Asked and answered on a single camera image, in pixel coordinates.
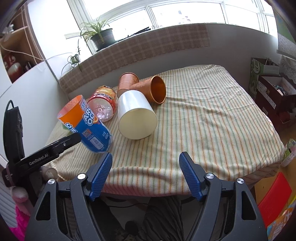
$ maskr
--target hand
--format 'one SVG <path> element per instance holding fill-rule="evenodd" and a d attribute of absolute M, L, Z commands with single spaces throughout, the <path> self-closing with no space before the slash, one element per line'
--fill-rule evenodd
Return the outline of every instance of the hand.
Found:
<path fill-rule="evenodd" d="M 40 173 L 44 182 L 47 182 L 49 179 L 52 179 L 52 178 L 58 179 L 57 170 L 54 168 L 42 166 L 40 168 Z M 45 186 L 44 183 L 40 185 L 39 192 L 37 193 L 38 196 L 43 190 L 44 186 Z M 33 211 L 33 205 L 29 200 L 27 191 L 22 187 L 12 187 L 10 189 L 10 195 L 14 200 L 18 209 L 24 214 L 31 216 L 31 213 Z"/>

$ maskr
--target green box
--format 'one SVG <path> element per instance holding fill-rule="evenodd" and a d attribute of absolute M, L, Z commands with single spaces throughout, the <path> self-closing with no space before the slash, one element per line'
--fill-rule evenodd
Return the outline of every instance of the green box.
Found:
<path fill-rule="evenodd" d="M 251 75 L 249 84 L 249 95 L 253 100 L 256 99 L 257 83 L 259 75 L 262 76 L 279 76 L 279 66 L 269 59 L 252 58 Z"/>

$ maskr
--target pink cloth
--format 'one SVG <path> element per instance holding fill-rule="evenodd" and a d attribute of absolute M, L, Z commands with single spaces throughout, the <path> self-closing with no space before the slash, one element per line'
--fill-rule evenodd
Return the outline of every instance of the pink cloth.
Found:
<path fill-rule="evenodd" d="M 24 241 L 26 229 L 29 223 L 30 217 L 21 212 L 17 206 L 15 206 L 17 227 L 10 228 L 11 232 L 18 238 L 19 241 Z"/>

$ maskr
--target blue gripper pad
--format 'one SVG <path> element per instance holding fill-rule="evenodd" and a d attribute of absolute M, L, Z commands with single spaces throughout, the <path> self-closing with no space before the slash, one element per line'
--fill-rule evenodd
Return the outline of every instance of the blue gripper pad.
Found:
<path fill-rule="evenodd" d="M 179 165 L 189 186 L 192 196 L 195 197 L 198 201 L 200 201 L 203 197 L 200 189 L 200 181 L 198 180 L 195 172 L 193 171 L 192 167 L 190 166 L 187 158 L 183 153 L 181 153 L 179 156 Z"/>
<path fill-rule="evenodd" d="M 111 167 L 112 155 L 111 153 L 109 153 L 91 182 L 91 191 L 89 194 L 89 198 L 91 201 L 94 201 L 97 197 L 100 196 Z"/>

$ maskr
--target copper cup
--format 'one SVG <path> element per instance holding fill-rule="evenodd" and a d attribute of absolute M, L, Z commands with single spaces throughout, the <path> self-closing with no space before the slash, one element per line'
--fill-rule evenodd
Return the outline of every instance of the copper cup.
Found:
<path fill-rule="evenodd" d="M 134 73 L 124 73 L 119 78 L 119 85 L 117 89 L 117 97 L 119 98 L 124 92 L 130 90 L 133 84 L 139 82 L 139 78 Z"/>
<path fill-rule="evenodd" d="M 130 90 L 138 90 L 142 92 L 148 102 L 162 104 L 165 101 L 166 88 L 163 79 L 157 75 L 133 84 Z"/>

